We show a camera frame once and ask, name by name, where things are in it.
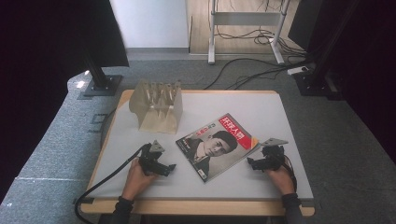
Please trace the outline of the beige magazine rack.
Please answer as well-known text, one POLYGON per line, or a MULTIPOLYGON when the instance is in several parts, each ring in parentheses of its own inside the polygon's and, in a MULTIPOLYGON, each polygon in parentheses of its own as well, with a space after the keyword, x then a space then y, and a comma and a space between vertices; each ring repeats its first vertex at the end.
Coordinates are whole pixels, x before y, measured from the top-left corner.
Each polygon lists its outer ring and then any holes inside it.
POLYGON ((176 134, 183 113, 181 83, 141 79, 130 98, 129 108, 137 116, 140 131, 176 134))

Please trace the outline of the grey table mat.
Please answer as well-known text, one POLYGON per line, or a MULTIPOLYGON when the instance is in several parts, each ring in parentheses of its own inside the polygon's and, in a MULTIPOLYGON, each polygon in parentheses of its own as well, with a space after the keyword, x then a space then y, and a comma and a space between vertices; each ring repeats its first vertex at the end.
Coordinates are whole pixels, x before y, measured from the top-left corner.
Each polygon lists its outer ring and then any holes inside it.
POLYGON ((301 199, 314 198, 299 150, 293 138, 280 96, 275 92, 225 91, 184 92, 183 113, 177 133, 148 133, 138 130, 135 114, 123 103, 115 114, 106 146, 95 173, 94 184, 114 172, 146 143, 158 141, 164 148, 160 162, 174 164, 168 176, 158 177, 141 194, 143 199, 177 200, 275 200, 279 193, 267 175, 254 171, 245 158, 233 151, 210 160, 209 180, 203 182, 176 145, 176 140, 229 113, 252 136, 264 142, 284 140, 297 178, 301 199))

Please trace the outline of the dark monitor panel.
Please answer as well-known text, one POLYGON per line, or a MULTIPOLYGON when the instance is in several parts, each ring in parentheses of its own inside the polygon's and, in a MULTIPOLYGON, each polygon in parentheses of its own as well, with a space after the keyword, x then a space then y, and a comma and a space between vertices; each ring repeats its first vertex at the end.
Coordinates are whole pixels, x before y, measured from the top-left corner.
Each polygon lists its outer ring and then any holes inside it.
POLYGON ((315 29, 323 0, 301 0, 297 6, 288 38, 309 52, 314 49, 315 29))

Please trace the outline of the black curtain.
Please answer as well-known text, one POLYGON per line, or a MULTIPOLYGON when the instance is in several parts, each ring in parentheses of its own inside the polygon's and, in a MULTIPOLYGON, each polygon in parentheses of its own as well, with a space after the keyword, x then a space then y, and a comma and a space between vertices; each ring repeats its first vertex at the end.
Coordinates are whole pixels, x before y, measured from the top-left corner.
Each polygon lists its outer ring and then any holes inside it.
POLYGON ((0 0, 0 202, 90 64, 128 59, 110 0, 0 0))

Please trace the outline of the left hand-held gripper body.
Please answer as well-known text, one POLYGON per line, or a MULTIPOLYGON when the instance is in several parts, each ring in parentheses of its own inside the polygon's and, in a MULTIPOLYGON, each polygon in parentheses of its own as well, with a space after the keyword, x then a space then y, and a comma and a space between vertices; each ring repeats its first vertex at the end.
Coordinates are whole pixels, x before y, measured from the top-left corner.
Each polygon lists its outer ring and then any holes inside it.
POLYGON ((158 159, 164 153, 163 147, 155 140, 153 143, 147 143, 141 148, 141 155, 139 158, 139 164, 142 167, 145 175, 154 174, 152 171, 160 170, 161 163, 158 159))

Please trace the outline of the white power strip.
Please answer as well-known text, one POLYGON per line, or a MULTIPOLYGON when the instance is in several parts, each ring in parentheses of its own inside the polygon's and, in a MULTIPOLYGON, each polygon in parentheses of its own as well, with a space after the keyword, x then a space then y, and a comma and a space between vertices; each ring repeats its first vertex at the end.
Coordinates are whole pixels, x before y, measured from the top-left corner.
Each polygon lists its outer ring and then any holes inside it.
POLYGON ((307 72, 309 69, 306 66, 299 66, 299 67, 295 67, 295 68, 291 68, 287 70, 288 75, 294 75, 294 74, 299 74, 302 72, 307 72))

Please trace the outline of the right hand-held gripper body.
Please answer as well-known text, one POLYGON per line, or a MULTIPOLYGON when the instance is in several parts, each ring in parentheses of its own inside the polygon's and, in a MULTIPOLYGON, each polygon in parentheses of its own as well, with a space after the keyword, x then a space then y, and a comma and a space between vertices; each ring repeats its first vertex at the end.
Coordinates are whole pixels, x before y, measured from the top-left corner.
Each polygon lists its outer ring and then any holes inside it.
POLYGON ((262 143, 263 167, 262 171, 272 170, 276 171, 281 166, 288 169, 289 166, 285 163, 285 154, 283 146, 288 141, 269 138, 262 143))

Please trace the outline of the magazine with portrait cover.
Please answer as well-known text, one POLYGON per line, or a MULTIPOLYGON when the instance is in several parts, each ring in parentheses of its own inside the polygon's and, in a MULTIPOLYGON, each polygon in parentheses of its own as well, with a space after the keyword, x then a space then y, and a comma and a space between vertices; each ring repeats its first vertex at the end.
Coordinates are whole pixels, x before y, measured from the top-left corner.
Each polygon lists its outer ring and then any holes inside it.
POLYGON ((259 140, 227 113, 179 138, 176 144, 206 183, 244 159, 259 140))

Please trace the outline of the person's right hand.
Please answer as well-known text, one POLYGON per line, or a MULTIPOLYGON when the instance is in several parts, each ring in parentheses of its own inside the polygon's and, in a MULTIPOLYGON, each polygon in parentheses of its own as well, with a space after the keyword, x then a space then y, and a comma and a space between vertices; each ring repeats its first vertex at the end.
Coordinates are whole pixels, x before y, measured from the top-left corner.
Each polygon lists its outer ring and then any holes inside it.
POLYGON ((286 168, 280 167, 275 171, 266 170, 265 173, 270 177, 281 195, 295 193, 293 181, 291 180, 290 174, 286 168))

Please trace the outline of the wooden table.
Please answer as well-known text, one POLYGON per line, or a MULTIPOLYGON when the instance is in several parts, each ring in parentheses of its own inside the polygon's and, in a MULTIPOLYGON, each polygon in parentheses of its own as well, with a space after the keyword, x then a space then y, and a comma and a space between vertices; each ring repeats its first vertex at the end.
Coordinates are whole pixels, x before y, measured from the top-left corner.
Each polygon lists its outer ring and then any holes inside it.
MULTIPOLYGON (((203 92, 185 90, 184 92, 203 92)), ((118 108, 125 102, 130 103, 131 91, 124 91, 121 95, 118 108)), ((107 134, 104 146, 110 133, 107 134)), ((94 184, 92 178, 90 186, 93 189, 89 195, 89 201, 83 203, 81 209, 85 213, 110 213, 120 196, 129 166, 127 162, 120 165, 114 172, 106 176, 103 180, 94 184)), ((302 201, 302 213, 310 217, 315 213, 314 198, 302 201)), ((141 194, 137 197, 134 204, 134 211, 137 214, 145 215, 213 215, 213 216, 281 216, 284 213, 280 195, 275 200, 177 200, 177 199, 143 199, 141 194)))

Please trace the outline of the person's left hand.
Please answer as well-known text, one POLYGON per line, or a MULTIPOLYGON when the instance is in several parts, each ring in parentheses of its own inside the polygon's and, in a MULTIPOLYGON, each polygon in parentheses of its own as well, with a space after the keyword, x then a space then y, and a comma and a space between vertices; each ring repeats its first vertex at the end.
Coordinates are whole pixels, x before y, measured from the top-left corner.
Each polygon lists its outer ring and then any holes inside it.
POLYGON ((145 175, 139 163, 139 159, 133 159, 121 197, 125 200, 133 201, 138 194, 143 192, 156 179, 156 177, 156 175, 145 175))

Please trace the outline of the black metal stand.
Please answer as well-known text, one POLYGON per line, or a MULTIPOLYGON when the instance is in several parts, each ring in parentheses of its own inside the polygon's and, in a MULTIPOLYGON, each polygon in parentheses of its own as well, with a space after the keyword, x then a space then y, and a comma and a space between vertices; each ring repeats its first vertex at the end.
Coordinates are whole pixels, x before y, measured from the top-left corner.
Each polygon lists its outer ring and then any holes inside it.
POLYGON ((341 36, 355 14, 361 0, 323 0, 315 29, 314 49, 306 60, 314 65, 307 72, 294 75, 303 96, 331 96, 332 83, 327 80, 341 36))
POLYGON ((83 92, 84 97, 114 96, 122 80, 121 75, 107 76, 102 68, 96 64, 90 54, 85 56, 85 64, 92 76, 87 89, 83 92))

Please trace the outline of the white metal desk frame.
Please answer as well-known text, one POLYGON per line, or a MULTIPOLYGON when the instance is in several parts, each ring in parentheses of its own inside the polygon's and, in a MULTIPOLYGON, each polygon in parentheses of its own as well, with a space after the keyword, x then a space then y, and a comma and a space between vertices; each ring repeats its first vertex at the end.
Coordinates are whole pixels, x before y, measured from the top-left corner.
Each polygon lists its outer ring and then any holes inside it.
POLYGON ((278 48, 278 41, 287 16, 290 0, 284 0, 279 12, 220 12, 216 10, 217 0, 209 0, 209 26, 210 37, 208 44, 208 63, 215 63, 215 28, 218 25, 239 26, 273 26, 276 28, 274 36, 270 39, 270 47, 278 64, 284 63, 278 48))

